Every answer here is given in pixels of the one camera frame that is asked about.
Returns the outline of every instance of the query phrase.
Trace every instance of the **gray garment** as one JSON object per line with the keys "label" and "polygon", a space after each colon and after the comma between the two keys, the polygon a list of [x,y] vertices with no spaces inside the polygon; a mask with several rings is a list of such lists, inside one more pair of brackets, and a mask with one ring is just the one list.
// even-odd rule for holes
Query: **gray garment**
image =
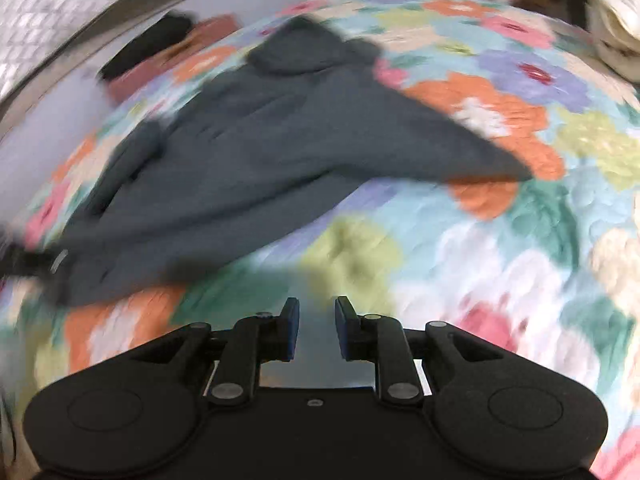
{"label": "gray garment", "polygon": [[169,127],[140,124],[59,240],[49,297],[78,305],[194,282],[373,177],[525,180],[510,153],[376,82],[378,50],[293,18]]}

